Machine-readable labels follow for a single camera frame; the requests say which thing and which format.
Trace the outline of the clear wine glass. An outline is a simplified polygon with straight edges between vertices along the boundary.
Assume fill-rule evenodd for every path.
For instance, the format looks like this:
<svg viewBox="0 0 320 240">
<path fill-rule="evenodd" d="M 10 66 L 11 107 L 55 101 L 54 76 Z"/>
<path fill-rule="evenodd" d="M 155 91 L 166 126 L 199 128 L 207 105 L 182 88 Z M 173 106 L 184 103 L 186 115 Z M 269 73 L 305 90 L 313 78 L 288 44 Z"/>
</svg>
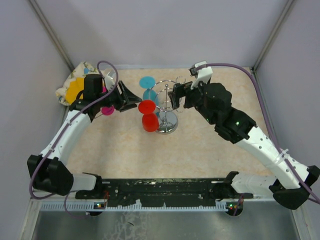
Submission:
<svg viewBox="0 0 320 240">
<path fill-rule="evenodd" d="M 104 85 L 107 91 L 110 91 L 116 82 L 116 72 L 114 70 L 109 71 L 104 75 Z"/>
</svg>

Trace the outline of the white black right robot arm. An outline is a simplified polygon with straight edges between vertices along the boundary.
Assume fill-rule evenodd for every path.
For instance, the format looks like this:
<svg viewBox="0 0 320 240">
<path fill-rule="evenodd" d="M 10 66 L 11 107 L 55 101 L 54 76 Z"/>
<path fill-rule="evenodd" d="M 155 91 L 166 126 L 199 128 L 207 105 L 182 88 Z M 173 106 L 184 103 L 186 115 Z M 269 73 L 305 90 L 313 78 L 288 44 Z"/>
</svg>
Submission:
<svg viewBox="0 0 320 240">
<path fill-rule="evenodd" d="M 184 98 L 185 109 L 195 108 L 220 137 L 250 153 L 272 172 L 271 176 L 233 172 L 223 185 L 224 194 L 229 198 L 238 194 L 272 197 L 290 210 L 305 203 L 310 196 L 307 188 L 318 180 L 320 169 L 299 163 L 287 150 L 277 149 L 250 116 L 232 107 L 232 94 L 221 83 L 191 85 L 177 83 L 168 92 L 172 108 L 177 109 Z"/>
</svg>

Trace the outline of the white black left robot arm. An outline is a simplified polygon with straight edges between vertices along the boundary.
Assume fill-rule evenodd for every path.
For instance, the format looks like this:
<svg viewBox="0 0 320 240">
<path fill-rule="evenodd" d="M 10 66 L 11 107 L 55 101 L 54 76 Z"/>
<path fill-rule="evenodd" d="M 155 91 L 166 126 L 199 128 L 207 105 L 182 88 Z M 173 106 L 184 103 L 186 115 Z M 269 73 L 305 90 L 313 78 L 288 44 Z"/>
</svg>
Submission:
<svg viewBox="0 0 320 240">
<path fill-rule="evenodd" d="M 122 81 L 103 90 L 103 78 L 88 74 L 83 79 L 83 90 L 77 92 L 66 119 L 47 147 L 27 160 L 30 175 L 29 193 L 36 199 L 34 190 L 47 192 L 49 196 L 66 196 L 70 192 L 86 191 L 97 199 L 103 195 L 104 186 L 93 173 L 71 173 L 67 168 L 70 154 L 85 129 L 103 107 L 114 107 L 124 112 L 138 106 L 142 99 L 132 93 Z"/>
</svg>

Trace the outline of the pink plastic wine glass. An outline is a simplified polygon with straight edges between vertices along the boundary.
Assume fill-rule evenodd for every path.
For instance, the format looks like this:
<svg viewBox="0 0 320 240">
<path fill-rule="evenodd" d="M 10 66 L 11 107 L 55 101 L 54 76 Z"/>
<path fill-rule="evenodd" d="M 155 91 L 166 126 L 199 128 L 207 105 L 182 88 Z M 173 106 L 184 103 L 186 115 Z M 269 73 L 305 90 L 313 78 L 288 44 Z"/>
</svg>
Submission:
<svg viewBox="0 0 320 240">
<path fill-rule="evenodd" d="M 114 113 L 114 111 L 115 111 L 115 108 L 113 106 L 110 106 L 110 107 L 104 106 L 101 108 L 101 113 L 104 116 L 110 116 Z"/>
</svg>

